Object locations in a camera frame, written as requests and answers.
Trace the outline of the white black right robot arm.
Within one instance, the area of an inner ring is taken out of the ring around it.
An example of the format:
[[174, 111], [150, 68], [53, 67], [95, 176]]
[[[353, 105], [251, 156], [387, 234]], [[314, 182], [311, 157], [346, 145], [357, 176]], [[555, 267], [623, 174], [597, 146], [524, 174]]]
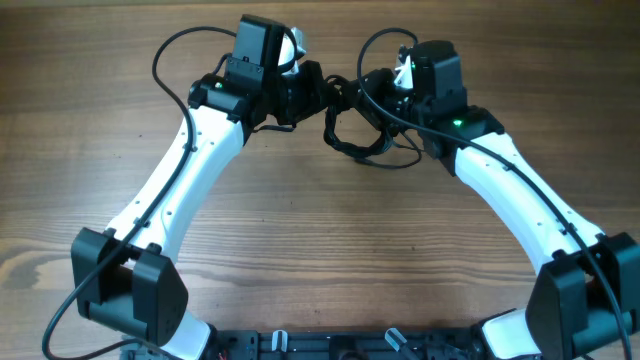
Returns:
[[470, 105], [448, 41], [402, 48], [394, 69], [359, 73], [358, 91], [388, 130], [415, 130], [425, 151], [503, 221], [536, 274], [523, 309], [485, 321], [496, 359], [575, 359], [639, 330], [639, 246], [572, 209], [527, 163], [504, 126]]

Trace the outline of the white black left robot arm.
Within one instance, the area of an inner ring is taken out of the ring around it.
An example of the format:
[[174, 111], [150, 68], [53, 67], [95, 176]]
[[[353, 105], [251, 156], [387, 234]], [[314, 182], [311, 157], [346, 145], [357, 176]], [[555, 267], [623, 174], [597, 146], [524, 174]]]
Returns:
[[319, 65], [305, 59], [302, 32], [244, 15], [218, 68], [179, 102], [180, 129], [133, 201], [103, 231], [72, 243], [79, 314], [122, 332], [126, 355], [207, 359], [215, 328], [187, 308], [176, 263], [207, 193], [251, 134], [273, 116], [293, 127], [322, 109]]

